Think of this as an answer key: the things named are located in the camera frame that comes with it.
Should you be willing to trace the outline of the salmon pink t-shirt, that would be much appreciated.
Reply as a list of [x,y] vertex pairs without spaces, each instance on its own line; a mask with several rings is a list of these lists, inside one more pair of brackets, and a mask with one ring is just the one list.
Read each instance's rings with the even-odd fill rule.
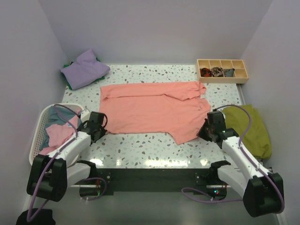
[[211,106],[199,81],[101,87],[100,112],[112,134],[169,133],[180,145],[197,137]]

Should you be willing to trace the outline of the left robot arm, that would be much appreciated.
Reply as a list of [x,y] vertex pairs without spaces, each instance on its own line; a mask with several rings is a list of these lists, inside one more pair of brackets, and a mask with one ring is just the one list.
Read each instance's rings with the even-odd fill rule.
[[32,200],[39,197],[59,202],[67,188],[78,182],[92,184],[98,180],[100,184],[106,183],[98,176],[95,163],[85,160],[72,162],[106,134],[107,122],[104,113],[91,112],[89,119],[64,144],[47,155],[38,154],[34,158],[26,188]]

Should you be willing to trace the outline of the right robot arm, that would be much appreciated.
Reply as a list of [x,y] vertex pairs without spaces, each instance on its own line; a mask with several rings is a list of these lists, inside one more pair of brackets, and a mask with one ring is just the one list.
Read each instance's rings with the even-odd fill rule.
[[242,198],[252,217],[284,210],[284,185],[278,173],[271,173],[248,151],[242,138],[233,128],[226,128],[224,115],[213,110],[207,114],[198,137],[216,143],[237,165],[234,170],[226,161],[212,163],[206,180],[214,184],[222,181],[231,186]]

